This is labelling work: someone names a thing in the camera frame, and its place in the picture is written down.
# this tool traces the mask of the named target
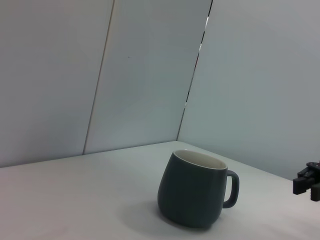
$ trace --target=dark gray mug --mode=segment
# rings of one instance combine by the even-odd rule
[[[229,200],[224,202],[227,176],[232,177]],[[235,205],[239,177],[227,165],[212,156],[189,151],[174,151],[164,171],[158,190],[161,213],[178,224],[208,228],[222,208]]]

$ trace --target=wall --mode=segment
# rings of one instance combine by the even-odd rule
[[[215,0],[179,140],[288,179],[319,161],[319,9]]]
[[[82,154],[112,2],[0,2],[0,167]]]
[[[85,153],[176,140],[211,0],[117,0]]]

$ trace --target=mug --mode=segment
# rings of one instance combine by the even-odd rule
[[[229,200],[224,202],[227,176],[232,177]],[[158,190],[161,213],[173,222],[191,228],[208,228],[222,208],[238,199],[239,177],[212,156],[189,150],[174,151]]]

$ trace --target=mug rim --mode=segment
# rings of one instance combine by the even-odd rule
[[[178,155],[177,155],[178,152],[189,152],[189,153],[193,153],[193,154],[196,154],[196,155],[200,155],[200,156],[203,156],[203,157],[206,157],[206,158],[209,157],[210,159],[213,159],[213,160],[215,160],[216,162],[219,162],[219,163],[222,164],[224,167],[215,168],[215,167],[208,167],[208,166],[199,165],[199,164],[196,164],[196,163],[194,163],[194,162],[190,162],[190,161],[188,161],[188,160],[186,160],[186,159],[183,159],[181,156],[178,156]],[[212,169],[212,170],[225,170],[225,169],[228,169],[228,165],[227,165],[224,161],[222,161],[222,160],[220,160],[220,159],[218,159],[218,158],[216,158],[216,157],[210,156],[210,155],[208,155],[208,154],[205,154],[205,153],[201,153],[201,152],[197,152],[197,151],[191,151],[191,150],[188,150],[188,149],[179,149],[179,150],[173,151],[173,154],[174,154],[178,159],[180,159],[180,160],[182,160],[182,161],[184,161],[184,162],[186,162],[186,163],[188,163],[188,164],[196,165],[196,166],[201,167],[201,168]]]

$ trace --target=white table surface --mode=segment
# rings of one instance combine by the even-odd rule
[[[238,202],[209,230],[159,214],[160,180],[178,149],[239,175]],[[0,240],[147,239],[319,240],[320,203],[293,195],[289,180],[178,141],[0,169]]]

